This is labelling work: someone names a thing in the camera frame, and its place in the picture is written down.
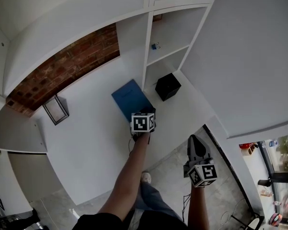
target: gray floor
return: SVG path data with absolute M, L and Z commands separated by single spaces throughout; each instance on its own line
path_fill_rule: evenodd
M 239 229 L 240 224 L 234 219 L 227 222 L 234 212 L 237 218 L 249 221 L 247 205 L 243 195 L 230 173 L 221 155 L 211 139 L 201 128 L 196 134 L 211 147 L 212 156 L 218 168 L 218 180 L 205 188 L 205 198 L 209 215 L 210 229 Z M 184 142 L 170 155 L 162 159 L 149 170 L 152 175 L 152 186 L 158 189 L 164 201 L 182 217 L 183 196 L 191 190 L 191 182 L 182 176 L 182 166 L 187 161 L 187 143 Z M 105 203 L 110 192 L 76 206 L 64 189 L 61 189 L 41 200 L 31 203 L 40 216 L 41 225 L 47 225 L 50 230 L 71 230 L 77 222 L 77 216 L 96 214 Z M 188 219 L 188 209 L 184 216 Z M 20 218 L 30 216 L 21 214 Z

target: black sleeve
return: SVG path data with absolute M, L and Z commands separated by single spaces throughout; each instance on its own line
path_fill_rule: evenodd
M 83 215 L 72 230 L 83 229 L 122 229 L 121 219 L 110 213 L 99 213 L 96 215 Z

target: black t-shirt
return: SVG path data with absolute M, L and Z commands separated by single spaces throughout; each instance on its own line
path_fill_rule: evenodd
M 127 230 L 133 216 L 131 211 L 122 222 L 120 218 L 109 213 L 96 215 L 83 215 L 72 230 L 83 229 L 116 229 Z M 160 230 L 160 229 L 187 229 L 187 226 L 179 219 L 157 211 L 145 211 L 140 219 L 138 230 Z

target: black box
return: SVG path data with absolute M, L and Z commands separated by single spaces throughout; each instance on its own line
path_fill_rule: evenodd
M 174 77 L 173 73 L 170 73 L 160 79 L 158 79 L 155 90 L 163 101 L 174 96 L 181 84 Z

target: blue book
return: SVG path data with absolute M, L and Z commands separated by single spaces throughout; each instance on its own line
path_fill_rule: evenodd
M 141 88 L 132 79 L 112 94 L 113 99 L 123 112 L 129 123 L 132 113 L 154 113 L 154 107 L 146 98 Z

